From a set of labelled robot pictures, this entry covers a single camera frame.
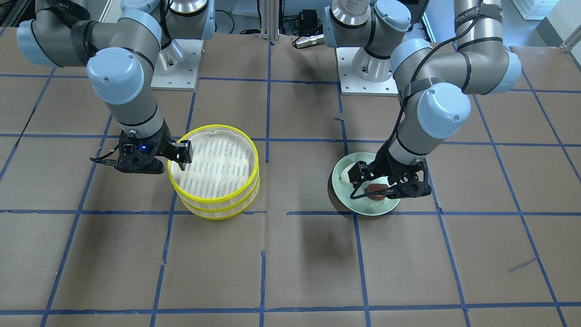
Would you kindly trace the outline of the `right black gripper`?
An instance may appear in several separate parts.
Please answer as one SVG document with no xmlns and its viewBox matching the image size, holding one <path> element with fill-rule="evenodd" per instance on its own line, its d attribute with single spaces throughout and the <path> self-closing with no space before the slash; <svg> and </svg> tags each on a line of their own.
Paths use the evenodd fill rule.
<svg viewBox="0 0 581 327">
<path fill-rule="evenodd" d="M 90 160 L 114 166 L 122 173 L 162 174 L 165 166 L 157 157 L 170 153 L 181 171 L 192 162 L 192 143 L 188 139 L 173 142 L 168 129 L 160 129 L 150 137 L 138 139 L 133 133 L 121 132 L 118 145 L 110 153 Z"/>
</svg>

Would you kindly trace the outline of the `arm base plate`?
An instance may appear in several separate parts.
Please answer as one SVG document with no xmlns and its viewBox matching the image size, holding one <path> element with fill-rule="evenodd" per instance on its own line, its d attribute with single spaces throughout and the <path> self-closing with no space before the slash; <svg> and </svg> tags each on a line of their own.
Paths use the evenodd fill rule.
<svg viewBox="0 0 581 327">
<path fill-rule="evenodd" d="M 172 43 L 158 54 L 151 88 L 195 91 L 203 45 L 203 40 L 172 40 Z"/>
<path fill-rule="evenodd" d="M 396 97 L 390 59 L 378 59 L 363 47 L 336 48 L 341 95 Z"/>
</svg>

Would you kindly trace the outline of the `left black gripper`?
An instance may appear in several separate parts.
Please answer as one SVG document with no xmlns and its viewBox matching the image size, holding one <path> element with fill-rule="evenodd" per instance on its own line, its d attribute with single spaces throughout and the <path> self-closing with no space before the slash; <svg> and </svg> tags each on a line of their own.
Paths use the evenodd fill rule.
<svg viewBox="0 0 581 327">
<path fill-rule="evenodd" d="M 378 160 L 367 163 L 357 161 L 347 170 L 349 182 L 353 186 L 360 185 L 365 181 L 376 180 L 380 177 L 388 177 L 388 188 L 380 191 L 389 199 L 398 198 L 419 198 L 432 194 L 432 188 L 427 180 L 429 174 L 425 159 L 413 160 L 411 165 L 405 165 L 394 159 L 392 155 L 386 154 Z M 357 191 L 350 195 L 351 199 L 362 198 L 365 189 L 369 184 L 365 182 Z"/>
</svg>

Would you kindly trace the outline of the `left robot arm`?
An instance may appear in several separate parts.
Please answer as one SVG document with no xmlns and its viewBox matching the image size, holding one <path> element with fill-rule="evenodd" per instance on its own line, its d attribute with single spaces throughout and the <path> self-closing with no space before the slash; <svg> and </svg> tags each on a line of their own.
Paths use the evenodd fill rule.
<svg viewBox="0 0 581 327">
<path fill-rule="evenodd" d="M 351 199 L 418 198 L 430 195 L 426 157 L 469 118 L 471 94 L 512 89 L 522 64 L 505 50 L 499 0 L 456 0 L 454 37 L 438 46 L 404 40 L 411 13 L 397 0 L 334 0 L 325 8 L 323 31 L 331 48 L 358 47 L 360 68 L 390 64 L 400 112 L 390 137 L 372 162 L 350 166 Z"/>
</svg>

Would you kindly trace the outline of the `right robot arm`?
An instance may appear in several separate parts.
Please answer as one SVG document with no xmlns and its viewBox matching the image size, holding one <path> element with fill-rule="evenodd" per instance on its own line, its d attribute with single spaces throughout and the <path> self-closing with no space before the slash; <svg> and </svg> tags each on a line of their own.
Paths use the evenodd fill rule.
<svg viewBox="0 0 581 327">
<path fill-rule="evenodd" d="M 158 54 L 176 39 L 214 35 L 212 0 L 125 0 L 115 23 L 91 18 L 85 0 L 38 0 L 36 17 L 17 28 L 17 45 L 37 65 L 85 67 L 96 95 L 122 128 L 118 158 L 93 158 L 122 173 L 161 174 L 160 157 L 181 170 L 189 140 L 175 141 L 151 90 Z"/>
</svg>

